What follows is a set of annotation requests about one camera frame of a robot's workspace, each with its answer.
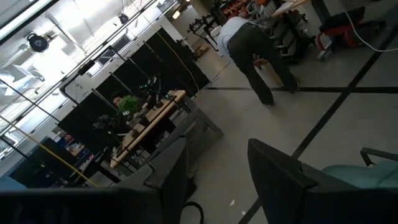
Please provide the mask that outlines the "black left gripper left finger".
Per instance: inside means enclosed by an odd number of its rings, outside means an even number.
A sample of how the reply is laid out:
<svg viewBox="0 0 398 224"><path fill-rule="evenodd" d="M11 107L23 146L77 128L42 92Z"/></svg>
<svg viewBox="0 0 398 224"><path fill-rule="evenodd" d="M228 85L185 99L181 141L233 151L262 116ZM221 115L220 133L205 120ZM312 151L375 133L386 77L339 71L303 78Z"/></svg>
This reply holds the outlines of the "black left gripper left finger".
<svg viewBox="0 0 398 224"><path fill-rule="evenodd" d="M0 192L0 224L180 224L188 142L178 138L114 187Z"/></svg>

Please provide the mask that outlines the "person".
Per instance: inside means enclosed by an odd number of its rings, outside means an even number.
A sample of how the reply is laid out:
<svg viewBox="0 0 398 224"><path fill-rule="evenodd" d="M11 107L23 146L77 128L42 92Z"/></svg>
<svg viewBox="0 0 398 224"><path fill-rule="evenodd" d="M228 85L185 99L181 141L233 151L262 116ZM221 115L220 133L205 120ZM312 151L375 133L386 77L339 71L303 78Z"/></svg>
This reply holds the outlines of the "person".
<svg viewBox="0 0 398 224"><path fill-rule="evenodd" d="M113 104L118 108L120 102L124 99L124 94L120 92L116 92L111 97Z"/></svg>
<svg viewBox="0 0 398 224"><path fill-rule="evenodd" d="M219 51L246 76L263 105L274 105L270 88L256 71L265 61L271 64L286 89L292 93L299 89L297 79L260 25L239 16L231 17L222 25L217 44Z"/></svg>

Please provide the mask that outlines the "red cart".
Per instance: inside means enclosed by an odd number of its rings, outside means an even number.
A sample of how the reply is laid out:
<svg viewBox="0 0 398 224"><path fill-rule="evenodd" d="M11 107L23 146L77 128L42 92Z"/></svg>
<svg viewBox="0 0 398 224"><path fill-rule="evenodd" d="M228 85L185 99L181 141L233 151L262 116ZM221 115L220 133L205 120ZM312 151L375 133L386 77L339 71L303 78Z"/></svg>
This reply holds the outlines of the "red cart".
<svg viewBox="0 0 398 224"><path fill-rule="evenodd" d="M337 27L327 27L320 26L320 33L317 35L317 44L321 50L325 50L325 46L322 44L320 37L324 34L329 38L336 38L332 42L339 47L359 47L363 43L357 38L354 30L351 26L337 26Z"/></svg>

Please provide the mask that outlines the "black partition screen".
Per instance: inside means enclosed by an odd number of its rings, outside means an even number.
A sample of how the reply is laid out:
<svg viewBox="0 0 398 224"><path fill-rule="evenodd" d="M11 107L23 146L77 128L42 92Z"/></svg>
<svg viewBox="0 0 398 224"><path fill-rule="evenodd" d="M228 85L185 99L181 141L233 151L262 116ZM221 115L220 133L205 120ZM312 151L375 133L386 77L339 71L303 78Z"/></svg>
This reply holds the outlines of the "black partition screen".
<svg viewBox="0 0 398 224"><path fill-rule="evenodd" d="M125 87L133 95L141 97L139 87L155 75L160 76L162 92L179 89L185 90L188 96L198 93L210 82L191 56L163 28L140 46L113 74L114 77L108 73L100 75L102 80L93 86L108 101L111 101L116 92L127 93ZM93 123L101 115L114 116L116 111L96 96L92 88L88 92L84 100L58 125L77 141L97 151L115 141L115 138L105 130L94 129Z"/></svg>

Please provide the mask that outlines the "wooden background table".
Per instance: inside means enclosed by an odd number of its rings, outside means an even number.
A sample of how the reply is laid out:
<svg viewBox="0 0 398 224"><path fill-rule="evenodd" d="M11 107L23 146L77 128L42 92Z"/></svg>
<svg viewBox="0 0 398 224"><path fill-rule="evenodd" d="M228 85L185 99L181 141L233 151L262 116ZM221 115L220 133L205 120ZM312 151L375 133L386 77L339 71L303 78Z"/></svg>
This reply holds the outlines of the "wooden background table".
<svg viewBox="0 0 398 224"><path fill-rule="evenodd" d="M187 95L185 90L175 90L170 91L169 94L174 96L171 100L161 100L163 106L160 108L155 108L150 110L146 114L146 118L149 120L148 126L143 126L141 124L136 124L134 129L138 132L137 137L133 137L133 131L128 132L128 134L123 138L121 143L121 150L115 152L111 157L110 167L115 169L117 166L122 165L122 161L127 158L128 154L142 141L146 134L154 128L157 123L165 117L165 115L174 107L178 105L180 101Z"/></svg>

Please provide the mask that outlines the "small background plant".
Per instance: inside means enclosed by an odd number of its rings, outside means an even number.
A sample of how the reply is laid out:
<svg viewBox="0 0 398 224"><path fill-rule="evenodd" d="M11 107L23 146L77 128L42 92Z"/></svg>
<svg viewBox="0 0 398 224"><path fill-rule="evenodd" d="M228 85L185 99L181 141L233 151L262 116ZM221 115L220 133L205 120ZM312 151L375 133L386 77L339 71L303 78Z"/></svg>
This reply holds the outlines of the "small background plant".
<svg viewBox="0 0 398 224"><path fill-rule="evenodd" d="M137 113L141 108L141 99L134 96L128 95L123 97L118 103L118 110L120 112Z"/></svg>

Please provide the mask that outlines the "green slide sandal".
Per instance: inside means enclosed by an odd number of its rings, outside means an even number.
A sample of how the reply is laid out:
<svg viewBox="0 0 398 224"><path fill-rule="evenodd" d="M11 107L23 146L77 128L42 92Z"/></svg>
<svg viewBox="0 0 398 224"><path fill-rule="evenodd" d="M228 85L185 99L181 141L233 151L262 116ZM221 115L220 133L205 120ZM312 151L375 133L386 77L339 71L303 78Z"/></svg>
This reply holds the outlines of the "green slide sandal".
<svg viewBox="0 0 398 224"><path fill-rule="evenodd" d="M396 161L384 161L372 167L335 165L322 171L361 189L398 189Z"/></svg>

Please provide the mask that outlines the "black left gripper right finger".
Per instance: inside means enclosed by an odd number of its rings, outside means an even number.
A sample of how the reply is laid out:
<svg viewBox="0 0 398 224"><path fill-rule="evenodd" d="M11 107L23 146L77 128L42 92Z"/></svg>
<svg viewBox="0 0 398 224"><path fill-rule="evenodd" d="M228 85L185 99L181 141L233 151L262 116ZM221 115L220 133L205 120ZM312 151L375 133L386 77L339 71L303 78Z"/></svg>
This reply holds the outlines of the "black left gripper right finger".
<svg viewBox="0 0 398 224"><path fill-rule="evenodd" d="M258 139L248 162L268 224L398 224L398 189L355 187Z"/></svg>

